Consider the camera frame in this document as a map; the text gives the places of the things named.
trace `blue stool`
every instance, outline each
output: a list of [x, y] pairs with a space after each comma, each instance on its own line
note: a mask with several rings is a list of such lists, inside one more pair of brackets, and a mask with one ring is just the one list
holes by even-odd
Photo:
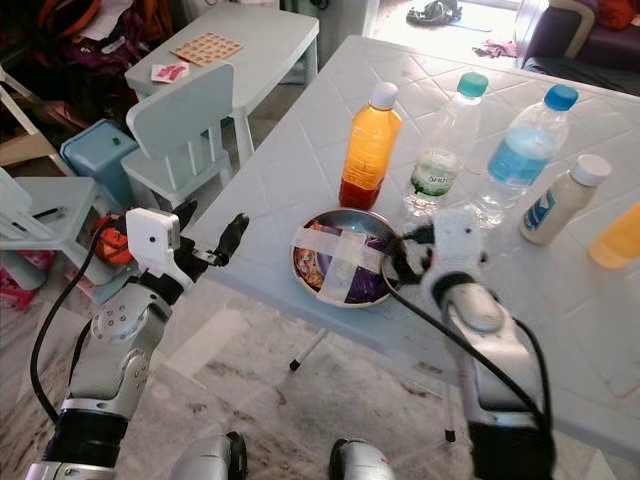
[[102, 119], [64, 142], [60, 155], [78, 175], [93, 178], [124, 211], [133, 204], [133, 194], [120, 160], [137, 148], [128, 135]]

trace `chair backrest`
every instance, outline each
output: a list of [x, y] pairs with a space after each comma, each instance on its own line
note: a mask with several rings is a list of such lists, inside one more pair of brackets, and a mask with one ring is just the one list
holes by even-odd
[[220, 122], [231, 114], [233, 67], [214, 65], [145, 98], [127, 113], [142, 152], [164, 162], [174, 189], [222, 153]]
[[10, 239], [33, 235], [47, 239], [54, 232], [29, 214], [31, 195], [0, 167], [0, 234]]

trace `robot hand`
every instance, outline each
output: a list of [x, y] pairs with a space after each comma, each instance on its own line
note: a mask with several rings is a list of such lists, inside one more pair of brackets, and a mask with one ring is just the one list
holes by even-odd
[[[169, 321], [171, 305], [210, 265], [229, 262], [249, 223], [246, 216], [238, 215], [218, 247], [203, 252], [180, 236], [194, 209], [194, 204], [187, 205], [178, 215], [141, 208], [127, 212], [129, 250], [143, 273], [130, 278], [93, 317], [91, 336], [73, 369], [55, 433], [43, 461], [31, 466], [28, 480], [115, 478], [120, 441], [144, 390], [151, 355]], [[192, 472], [189, 465], [193, 463], [209, 473], [199, 478], [224, 480], [228, 474], [243, 480], [246, 450], [237, 437], [230, 434], [211, 439], [208, 447], [197, 445], [195, 453], [189, 451], [192, 462], [180, 463], [173, 478], [195, 478], [180, 473]], [[227, 467], [224, 475], [215, 476], [223, 465]]]
[[464, 209], [440, 211], [432, 225], [405, 238], [431, 244], [429, 255], [412, 262], [424, 265], [424, 274], [413, 271], [403, 256], [405, 250], [397, 246], [388, 263], [400, 283], [420, 284], [426, 308], [438, 311], [442, 320], [411, 305], [389, 286], [405, 306], [455, 341], [448, 345], [456, 360], [475, 476], [483, 480], [550, 479], [555, 447], [541, 352], [535, 337], [531, 338], [536, 362], [516, 336], [517, 326], [526, 327], [517, 324], [482, 284], [479, 264], [484, 254], [474, 214]]

